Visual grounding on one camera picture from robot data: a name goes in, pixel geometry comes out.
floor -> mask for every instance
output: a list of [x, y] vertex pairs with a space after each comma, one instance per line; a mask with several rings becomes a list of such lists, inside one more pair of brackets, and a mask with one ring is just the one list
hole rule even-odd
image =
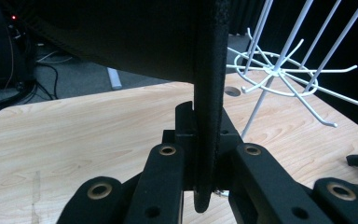
[[[243, 36], [231, 35], [228, 39], [228, 46], [238, 51], [245, 51], [247, 43], [247, 38]], [[49, 54], [52, 50], [53, 49], [48, 47], [39, 49], [39, 58]], [[232, 63], [234, 57], [234, 54], [229, 52], [227, 54], [227, 61]], [[50, 61], [65, 61], [68, 59], [68, 56], [59, 55], [48, 59]], [[85, 62], [78, 58], [73, 58], [65, 63], [54, 63], [50, 65], [55, 67], [59, 73], [57, 95], [60, 99], [112, 91], [106, 67], [96, 63]], [[233, 69], [227, 69], [227, 74], [234, 72]], [[122, 90], [167, 82], [166, 80], [143, 77], [123, 71], [118, 71], [118, 74], [123, 87]], [[51, 68], [37, 66], [34, 70], [34, 76], [47, 91], [53, 92], [55, 74]], [[16, 93], [17, 91], [14, 88], [2, 89], [0, 90], [0, 100], [6, 99]], [[28, 104], [43, 102], [47, 99], [46, 94], [39, 90]]]

wooden table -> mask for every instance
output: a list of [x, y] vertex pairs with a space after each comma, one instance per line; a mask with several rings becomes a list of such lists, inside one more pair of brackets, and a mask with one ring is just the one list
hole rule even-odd
[[[227, 86], [244, 81], [227, 76]], [[276, 88], [282, 83], [275, 81]], [[238, 130], [260, 90], [225, 95], [225, 108]], [[0, 223], [55, 223], [85, 181], [99, 175], [121, 182], [143, 170], [162, 131], [174, 128], [174, 108], [192, 100], [192, 85], [168, 83], [114, 91], [0, 112]], [[358, 168], [345, 156], [358, 153], [358, 125], [315, 96], [307, 98], [325, 119], [320, 124], [295, 98], [268, 94], [244, 139], [266, 147], [296, 181], [312, 187], [321, 177], [358, 183]], [[185, 223], [233, 223], [227, 199], [213, 196], [204, 214], [186, 193]]]

black cable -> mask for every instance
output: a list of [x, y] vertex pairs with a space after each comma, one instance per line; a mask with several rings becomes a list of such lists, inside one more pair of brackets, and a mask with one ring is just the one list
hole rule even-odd
[[37, 86], [36, 84], [34, 85], [34, 89], [32, 90], [31, 94], [27, 97], [29, 97], [29, 99], [27, 101], [25, 101], [23, 104], [26, 105], [28, 104], [32, 99], [34, 99], [34, 97], [36, 96], [37, 93]]
[[0, 110], [5, 107], [16, 104], [22, 101], [24, 98], [27, 98], [33, 92], [34, 86], [34, 81], [24, 83], [24, 88], [19, 93], [6, 99], [0, 100]]
[[42, 66], [42, 67], [48, 67], [48, 68], [51, 68], [54, 73], [55, 73], [55, 80], [54, 80], [54, 93], [53, 93], [53, 96], [56, 100], [58, 100], [58, 96], [57, 96], [57, 84], [58, 84], [58, 71], [55, 67], [51, 66], [51, 65], [48, 65], [48, 64], [43, 64], [43, 63], [36, 63], [37, 65], [39, 66]]
[[49, 100], [54, 100], [53, 98], [53, 94], [51, 94], [50, 92], [48, 92], [48, 90], [46, 90], [46, 88], [44, 86], [42, 86], [42, 84], [40, 84], [40, 82], [36, 81], [36, 85], [39, 87], [39, 89], [44, 92], [48, 98], [50, 98]]
[[42, 95], [39, 95], [39, 94], [37, 94], [37, 93], [35, 93], [34, 94], [35, 96], [38, 96], [39, 98], [41, 98], [41, 99], [43, 99], [43, 100], [45, 100], [45, 101], [50, 101], [51, 100], [51, 98], [45, 98], [45, 97], [43, 97]]

